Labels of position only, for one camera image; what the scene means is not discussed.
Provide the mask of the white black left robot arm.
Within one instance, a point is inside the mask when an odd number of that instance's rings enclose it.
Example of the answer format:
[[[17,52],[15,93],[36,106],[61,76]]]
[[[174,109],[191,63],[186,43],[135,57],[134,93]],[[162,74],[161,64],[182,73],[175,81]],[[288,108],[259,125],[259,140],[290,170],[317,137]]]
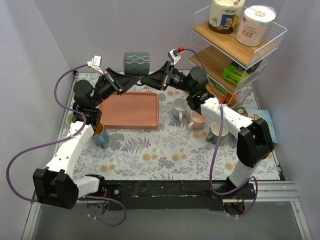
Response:
[[[33,183],[39,203],[71,209],[79,198],[91,195],[95,200],[106,196],[102,176],[86,175],[73,180],[73,171],[82,150],[97,129],[102,112],[98,106],[112,94],[121,95],[134,86],[140,77],[118,74],[110,68],[98,78],[95,86],[78,80],[73,86],[73,120],[68,140],[43,169],[33,173]]]

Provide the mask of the blue butterfly mug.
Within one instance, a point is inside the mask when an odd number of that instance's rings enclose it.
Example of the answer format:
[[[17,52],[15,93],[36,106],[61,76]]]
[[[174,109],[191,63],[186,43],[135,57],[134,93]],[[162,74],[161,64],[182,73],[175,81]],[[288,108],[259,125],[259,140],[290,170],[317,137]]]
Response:
[[[105,149],[108,148],[109,135],[102,123],[99,123],[91,139],[97,146],[101,146]]]

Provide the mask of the pink mug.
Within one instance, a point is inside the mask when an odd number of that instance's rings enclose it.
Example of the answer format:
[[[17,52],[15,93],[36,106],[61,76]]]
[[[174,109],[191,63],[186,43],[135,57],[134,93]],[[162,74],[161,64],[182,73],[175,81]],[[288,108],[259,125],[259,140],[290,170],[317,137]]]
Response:
[[[188,129],[192,130],[202,130],[205,127],[207,117],[197,113],[195,110],[190,112],[189,124],[187,126]]]

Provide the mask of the blue white gradient mug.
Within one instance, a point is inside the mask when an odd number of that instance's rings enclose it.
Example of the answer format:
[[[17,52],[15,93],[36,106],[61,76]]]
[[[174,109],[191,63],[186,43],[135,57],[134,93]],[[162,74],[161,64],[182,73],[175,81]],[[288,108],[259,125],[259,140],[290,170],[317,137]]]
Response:
[[[189,106],[186,99],[179,97],[172,102],[172,115],[176,120],[181,122],[187,117],[188,111]]]

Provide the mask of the dark grey mug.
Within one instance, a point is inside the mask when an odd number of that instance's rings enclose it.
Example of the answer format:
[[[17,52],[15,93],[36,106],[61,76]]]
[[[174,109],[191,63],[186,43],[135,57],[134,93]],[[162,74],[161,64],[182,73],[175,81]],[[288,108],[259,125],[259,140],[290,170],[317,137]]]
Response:
[[[216,144],[218,142],[218,137],[219,137],[219,134],[220,134],[220,128],[221,128],[221,126],[217,122],[214,122],[211,125],[209,133],[208,133],[208,136],[205,139],[207,143]],[[222,141],[228,133],[229,133],[229,131],[226,130],[225,128],[223,128],[220,140]]]

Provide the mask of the dark green mug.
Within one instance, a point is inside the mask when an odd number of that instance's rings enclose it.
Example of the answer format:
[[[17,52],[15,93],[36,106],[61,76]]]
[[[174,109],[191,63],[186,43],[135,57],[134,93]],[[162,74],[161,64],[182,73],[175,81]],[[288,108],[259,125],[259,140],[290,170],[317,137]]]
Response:
[[[150,54],[148,52],[125,52],[123,72],[125,75],[143,77],[150,71]]]

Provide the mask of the green ceramic mug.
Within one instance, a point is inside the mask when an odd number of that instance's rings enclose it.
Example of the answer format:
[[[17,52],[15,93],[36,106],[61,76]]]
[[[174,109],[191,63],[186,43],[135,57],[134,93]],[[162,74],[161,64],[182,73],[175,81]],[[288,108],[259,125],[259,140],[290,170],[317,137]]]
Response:
[[[73,120],[73,117],[74,117],[74,113],[71,112],[67,115],[66,119],[65,119],[65,123],[70,126],[72,124],[72,120]]]

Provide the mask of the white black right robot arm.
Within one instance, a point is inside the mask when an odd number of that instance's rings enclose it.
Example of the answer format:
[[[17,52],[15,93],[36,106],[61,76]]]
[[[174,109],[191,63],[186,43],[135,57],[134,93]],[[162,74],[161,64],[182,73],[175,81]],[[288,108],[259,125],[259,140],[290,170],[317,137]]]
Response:
[[[206,86],[210,83],[206,70],[193,67],[188,75],[178,71],[169,62],[152,74],[141,78],[140,82],[157,90],[172,87],[187,92],[188,106],[198,114],[211,119],[228,130],[237,140],[238,163],[225,183],[218,189],[211,186],[217,196],[237,199],[245,192],[244,185],[253,179],[253,172],[260,162],[274,150],[268,123],[259,118],[253,120],[222,104]]]

